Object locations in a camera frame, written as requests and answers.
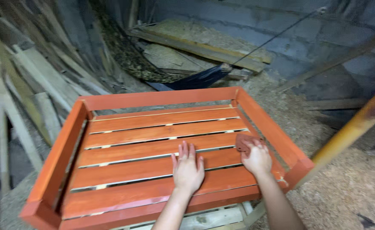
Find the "rusty pole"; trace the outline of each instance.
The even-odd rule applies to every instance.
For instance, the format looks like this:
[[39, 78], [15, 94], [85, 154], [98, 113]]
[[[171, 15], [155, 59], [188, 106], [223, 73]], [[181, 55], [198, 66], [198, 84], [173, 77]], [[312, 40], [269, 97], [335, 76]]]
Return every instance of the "rusty pole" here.
[[310, 180], [319, 170], [329, 164], [333, 158], [348, 148], [359, 137], [375, 125], [375, 96], [354, 115], [354, 117], [335, 134], [312, 158], [315, 167], [296, 187]]

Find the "hand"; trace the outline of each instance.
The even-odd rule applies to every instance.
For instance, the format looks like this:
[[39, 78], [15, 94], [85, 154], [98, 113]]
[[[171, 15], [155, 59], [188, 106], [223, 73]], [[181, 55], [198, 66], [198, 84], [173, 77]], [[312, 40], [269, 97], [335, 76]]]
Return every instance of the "hand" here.
[[271, 171], [272, 160], [268, 148], [260, 141], [243, 141], [251, 149], [250, 156], [241, 153], [241, 162], [254, 176], [265, 175]]
[[173, 162], [173, 180], [175, 182], [175, 190], [187, 191], [190, 195], [200, 188], [205, 178], [205, 166], [203, 157], [199, 158], [196, 163], [196, 150], [194, 145], [187, 147], [187, 142], [179, 145], [179, 158], [176, 159], [172, 154]]

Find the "wooden slat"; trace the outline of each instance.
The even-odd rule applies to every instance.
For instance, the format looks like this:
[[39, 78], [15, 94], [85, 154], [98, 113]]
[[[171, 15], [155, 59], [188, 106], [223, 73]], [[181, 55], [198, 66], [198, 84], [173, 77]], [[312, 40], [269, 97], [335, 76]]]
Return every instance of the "wooden slat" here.
[[142, 128], [112, 133], [91, 134], [85, 148], [102, 147], [186, 135], [214, 133], [228, 130], [246, 129], [241, 119], [217, 120], [211, 122], [189, 123], [172, 126]]
[[96, 116], [94, 121], [107, 120], [107, 119], [118, 119], [118, 118], [133, 118], [141, 116], [152, 116], [159, 115], [164, 113], [177, 113], [177, 112], [193, 112], [193, 111], [203, 111], [203, 110], [212, 110], [212, 109], [225, 109], [231, 108], [231, 105], [217, 105], [217, 106], [201, 106], [201, 107], [190, 107], [190, 108], [174, 108], [166, 110], [154, 110], [154, 111], [145, 111], [145, 112], [131, 112], [131, 113], [121, 113], [121, 114], [112, 114], [112, 115], [101, 115]]
[[297, 163], [298, 159], [307, 158], [301, 149], [292, 142], [292, 140], [269, 117], [262, 107], [259, 106], [242, 88], [240, 88], [237, 94], [237, 102], [290, 168]]
[[[240, 154], [235, 148], [198, 153], [198, 156], [204, 157], [205, 169], [241, 164]], [[172, 171], [173, 167], [170, 157], [84, 168], [77, 170], [77, 173], [73, 176], [71, 188], [75, 189], [155, 178], [172, 175]], [[277, 180], [281, 179], [279, 174], [274, 173], [274, 175]]]
[[150, 127], [166, 124], [177, 124], [185, 122], [198, 122], [220, 118], [236, 118], [238, 116], [239, 115], [233, 108], [228, 108], [222, 110], [218, 109], [195, 112], [180, 112], [167, 114], [165, 113], [153, 116], [110, 119], [103, 121], [93, 121], [90, 124], [90, 133]]
[[250, 132], [221, 133], [141, 144], [130, 144], [106, 149], [85, 150], [79, 155], [77, 164], [81, 167], [107, 162], [121, 162], [130, 159], [147, 158], [155, 155], [170, 155], [171, 153], [178, 152], [178, 144], [181, 144], [183, 140], [188, 143], [193, 143], [196, 150], [229, 147], [235, 145], [237, 133], [250, 134]]
[[[207, 171], [194, 195], [256, 185], [254, 176], [243, 166]], [[173, 178], [71, 193], [64, 201], [63, 219], [108, 212], [167, 201], [174, 188]]]
[[[256, 185], [218, 191], [192, 197], [186, 212], [197, 212], [259, 198], [260, 191]], [[151, 221], [157, 219], [165, 204], [166, 202], [161, 202], [148, 206], [105, 212], [101, 215], [65, 220], [61, 223], [60, 230], [106, 230]]]
[[140, 106], [197, 103], [236, 98], [238, 87], [210, 88], [184, 91], [139, 92], [80, 97], [88, 110], [104, 110]]

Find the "camouflage fabric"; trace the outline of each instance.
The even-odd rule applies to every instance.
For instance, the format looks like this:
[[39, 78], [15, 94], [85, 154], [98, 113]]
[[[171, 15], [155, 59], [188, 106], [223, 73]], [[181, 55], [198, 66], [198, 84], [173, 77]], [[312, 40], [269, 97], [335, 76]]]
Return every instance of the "camouflage fabric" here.
[[98, 19], [101, 33], [113, 59], [134, 77], [149, 82], [172, 83], [186, 75], [167, 74], [150, 63], [132, 44], [125, 31], [106, 13], [99, 0], [89, 0], [94, 16]]

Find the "wooden crate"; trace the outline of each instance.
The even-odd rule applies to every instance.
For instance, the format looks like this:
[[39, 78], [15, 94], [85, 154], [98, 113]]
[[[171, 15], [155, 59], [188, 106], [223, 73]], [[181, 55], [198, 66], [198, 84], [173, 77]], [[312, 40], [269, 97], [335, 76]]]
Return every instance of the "wooden crate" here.
[[[219, 100], [231, 103], [106, 116], [92, 113]], [[272, 173], [287, 192], [313, 163], [241, 87], [87, 96], [79, 97], [68, 115], [21, 218], [40, 230], [105, 230], [154, 220], [174, 187], [170, 154], [178, 152], [182, 140], [195, 144], [206, 168], [187, 212], [260, 198], [255, 178], [234, 149], [237, 133], [261, 138], [240, 106], [291, 169], [286, 172], [270, 151]]]

